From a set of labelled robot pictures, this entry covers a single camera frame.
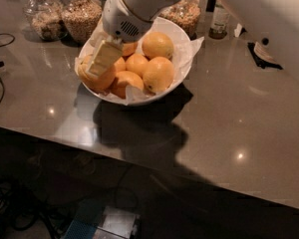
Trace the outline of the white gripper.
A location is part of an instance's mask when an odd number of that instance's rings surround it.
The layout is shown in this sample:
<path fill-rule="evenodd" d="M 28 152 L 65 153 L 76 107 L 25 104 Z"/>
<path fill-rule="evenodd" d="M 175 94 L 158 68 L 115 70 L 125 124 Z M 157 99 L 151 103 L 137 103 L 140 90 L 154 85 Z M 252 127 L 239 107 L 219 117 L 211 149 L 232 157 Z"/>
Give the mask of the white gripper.
<path fill-rule="evenodd" d="M 107 0 L 103 11 L 104 31 L 89 62 L 87 73 L 100 77 L 123 53 L 123 42 L 138 41 L 161 10 L 180 0 Z"/>

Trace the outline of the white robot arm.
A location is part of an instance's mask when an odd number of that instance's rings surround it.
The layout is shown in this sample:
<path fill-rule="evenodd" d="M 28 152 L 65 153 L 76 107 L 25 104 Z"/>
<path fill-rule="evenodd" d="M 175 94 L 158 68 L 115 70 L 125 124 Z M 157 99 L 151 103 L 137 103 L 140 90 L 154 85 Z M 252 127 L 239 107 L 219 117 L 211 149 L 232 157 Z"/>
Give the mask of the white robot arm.
<path fill-rule="evenodd" d="M 131 43 L 152 26 L 158 13 L 180 0 L 107 0 L 92 35 Z M 216 0 L 299 82 L 299 0 Z"/>

